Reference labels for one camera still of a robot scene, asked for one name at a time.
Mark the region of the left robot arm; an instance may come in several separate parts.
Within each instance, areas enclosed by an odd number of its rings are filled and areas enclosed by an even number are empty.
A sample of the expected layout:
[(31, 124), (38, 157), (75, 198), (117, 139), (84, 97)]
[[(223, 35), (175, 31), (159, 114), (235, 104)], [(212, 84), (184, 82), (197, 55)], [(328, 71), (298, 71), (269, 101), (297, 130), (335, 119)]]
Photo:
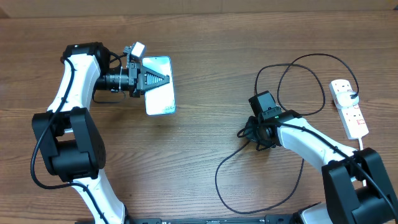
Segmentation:
[(140, 42), (125, 47), (122, 55), (100, 42), (67, 46), (57, 95), (46, 112), (32, 118), (37, 140), (33, 154), (42, 156), (48, 173), (60, 178), (61, 187), (80, 194), (94, 223), (133, 222), (104, 171), (106, 149), (90, 115), (95, 93), (143, 96), (149, 116), (176, 110), (171, 58), (148, 57), (145, 51)]

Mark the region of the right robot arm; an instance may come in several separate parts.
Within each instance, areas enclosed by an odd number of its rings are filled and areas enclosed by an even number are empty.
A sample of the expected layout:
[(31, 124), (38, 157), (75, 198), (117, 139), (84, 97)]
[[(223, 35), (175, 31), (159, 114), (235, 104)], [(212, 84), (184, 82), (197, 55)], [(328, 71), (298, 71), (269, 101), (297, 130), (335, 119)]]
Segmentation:
[(292, 223), (374, 224), (397, 220), (397, 196), (380, 155), (340, 144), (312, 127), (293, 110), (282, 111), (271, 93), (252, 96), (241, 134), (257, 150), (276, 146), (297, 153), (323, 177), (325, 203), (292, 216)]

